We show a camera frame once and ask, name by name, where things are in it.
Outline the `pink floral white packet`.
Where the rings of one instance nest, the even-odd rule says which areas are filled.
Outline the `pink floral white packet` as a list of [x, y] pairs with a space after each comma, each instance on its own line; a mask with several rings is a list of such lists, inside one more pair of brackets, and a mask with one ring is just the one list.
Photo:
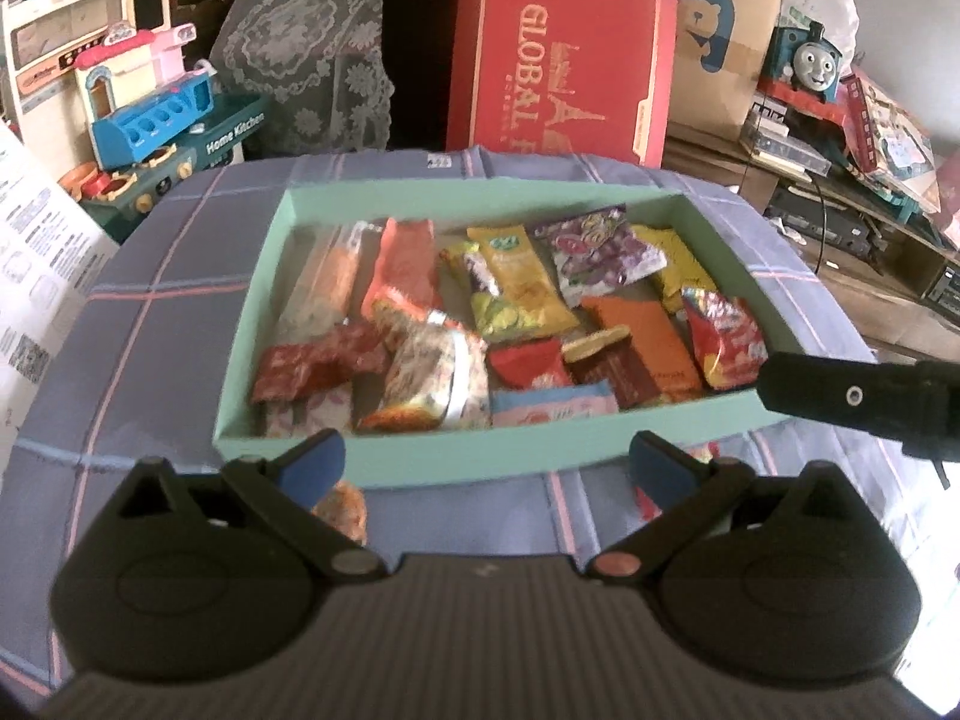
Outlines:
[[317, 392], [306, 400], [265, 405], [265, 437], [308, 437], [322, 429], [352, 430], [353, 387], [350, 382]]

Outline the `plain orange snack packet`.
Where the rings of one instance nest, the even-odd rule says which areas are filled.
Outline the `plain orange snack packet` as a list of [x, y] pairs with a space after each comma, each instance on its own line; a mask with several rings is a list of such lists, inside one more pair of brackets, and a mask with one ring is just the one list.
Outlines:
[[601, 328], [624, 325], [631, 346], [640, 356], [659, 394], [672, 400], [703, 397], [700, 371], [669, 314], [658, 301], [636, 301], [619, 296], [586, 298], [581, 307]]

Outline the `red Skittles bag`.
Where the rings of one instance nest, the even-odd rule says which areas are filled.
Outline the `red Skittles bag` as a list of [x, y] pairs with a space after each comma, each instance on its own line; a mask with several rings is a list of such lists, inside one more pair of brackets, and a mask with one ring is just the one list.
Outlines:
[[706, 385], [716, 392], [754, 385], [768, 349], [747, 302], [693, 286], [682, 288], [682, 302]]

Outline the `brown chocolate wafer packet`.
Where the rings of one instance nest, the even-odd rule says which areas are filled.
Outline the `brown chocolate wafer packet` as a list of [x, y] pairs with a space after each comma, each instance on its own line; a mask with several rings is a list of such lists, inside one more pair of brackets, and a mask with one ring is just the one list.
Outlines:
[[620, 410], [654, 405], [662, 397], [623, 323], [563, 343], [562, 358], [578, 385], [607, 382]]

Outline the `small pink candy packet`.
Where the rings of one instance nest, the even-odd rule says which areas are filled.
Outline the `small pink candy packet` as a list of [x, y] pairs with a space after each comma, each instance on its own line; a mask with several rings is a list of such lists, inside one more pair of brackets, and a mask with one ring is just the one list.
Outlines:
[[619, 404], [607, 380], [542, 390], [496, 390], [490, 395], [491, 426], [517, 427], [616, 415]]

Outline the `long orange cracker pack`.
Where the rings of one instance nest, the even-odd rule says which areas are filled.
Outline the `long orange cracker pack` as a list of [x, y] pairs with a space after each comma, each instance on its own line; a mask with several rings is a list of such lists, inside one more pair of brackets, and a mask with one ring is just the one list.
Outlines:
[[278, 317], [278, 343], [319, 340], [347, 318], [366, 231], [364, 221], [314, 229], [306, 259]]

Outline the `orange peanut snack bag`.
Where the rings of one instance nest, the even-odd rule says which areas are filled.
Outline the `orange peanut snack bag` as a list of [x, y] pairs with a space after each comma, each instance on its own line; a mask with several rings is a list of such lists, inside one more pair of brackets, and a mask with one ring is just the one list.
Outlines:
[[423, 433], [490, 426], [487, 345], [466, 330], [416, 323], [398, 335], [381, 403], [362, 433]]

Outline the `small red candy packet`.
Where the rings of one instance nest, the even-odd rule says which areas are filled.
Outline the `small red candy packet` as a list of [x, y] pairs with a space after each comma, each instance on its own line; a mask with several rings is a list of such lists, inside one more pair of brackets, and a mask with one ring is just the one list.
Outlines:
[[498, 380], [512, 390], [551, 390], [571, 387], [562, 342], [556, 338], [494, 348], [488, 362]]

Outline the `yellow snack bar packet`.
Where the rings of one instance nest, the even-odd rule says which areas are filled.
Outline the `yellow snack bar packet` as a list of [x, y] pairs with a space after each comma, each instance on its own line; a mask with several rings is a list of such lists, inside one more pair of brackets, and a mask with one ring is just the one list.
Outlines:
[[671, 316], [683, 309], [682, 289], [697, 288], [716, 291], [715, 280], [698, 262], [692, 250], [672, 227], [631, 226], [636, 238], [659, 249], [665, 257], [665, 266], [652, 275], [652, 281], [661, 294], [662, 307]]

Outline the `orange red translucent packet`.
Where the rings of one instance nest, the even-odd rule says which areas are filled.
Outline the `orange red translucent packet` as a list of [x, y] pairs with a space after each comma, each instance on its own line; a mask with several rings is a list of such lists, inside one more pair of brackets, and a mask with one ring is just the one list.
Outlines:
[[249, 400], [291, 403], [387, 371], [398, 335], [441, 310], [434, 224], [389, 218], [364, 232], [347, 318], [319, 340], [274, 343], [260, 355]]

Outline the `golden yellow stick packet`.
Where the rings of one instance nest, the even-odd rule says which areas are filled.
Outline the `golden yellow stick packet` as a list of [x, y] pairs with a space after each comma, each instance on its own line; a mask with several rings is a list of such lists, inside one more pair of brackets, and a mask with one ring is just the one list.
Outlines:
[[558, 337], [579, 327], [522, 224], [469, 227], [467, 238], [480, 247], [501, 293], [519, 310], [519, 337]]

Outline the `purple QQ gummy bag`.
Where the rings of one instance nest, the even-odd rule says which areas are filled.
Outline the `purple QQ gummy bag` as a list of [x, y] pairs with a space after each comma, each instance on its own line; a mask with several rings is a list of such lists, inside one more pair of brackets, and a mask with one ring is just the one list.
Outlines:
[[659, 247], [636, 236], [625, 205], [540, 223], [529, 234], [550, 250], [560, 294], [569, 307], [600, 298], [664, 270]]

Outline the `yellow green Mini snack bar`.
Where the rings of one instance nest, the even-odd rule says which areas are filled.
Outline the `yellow green Mini snack bar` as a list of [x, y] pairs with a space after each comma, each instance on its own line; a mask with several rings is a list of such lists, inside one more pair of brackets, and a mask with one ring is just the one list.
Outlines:
[[439, 257], [470, 294], [485, 294], [489, 298], [501, 296], [498, 281], [477, 242], [460, 241], [448, 245], [439, 252]]

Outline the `small round orange snack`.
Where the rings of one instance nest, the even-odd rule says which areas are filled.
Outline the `small round orange snack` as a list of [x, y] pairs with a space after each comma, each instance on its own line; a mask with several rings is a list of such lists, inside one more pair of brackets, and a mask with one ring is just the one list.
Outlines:
[[341, 479], [314, 504], [313, 516], [359, 546], [368, 543], [368, 505], [361, 489]]

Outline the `white printed instruction sheet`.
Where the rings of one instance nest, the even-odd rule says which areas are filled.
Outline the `white printed instruction sheet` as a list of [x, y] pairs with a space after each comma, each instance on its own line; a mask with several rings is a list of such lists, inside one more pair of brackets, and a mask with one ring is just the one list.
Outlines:
[[0, 163], [2, 454], [119, 246], [8, 127]]

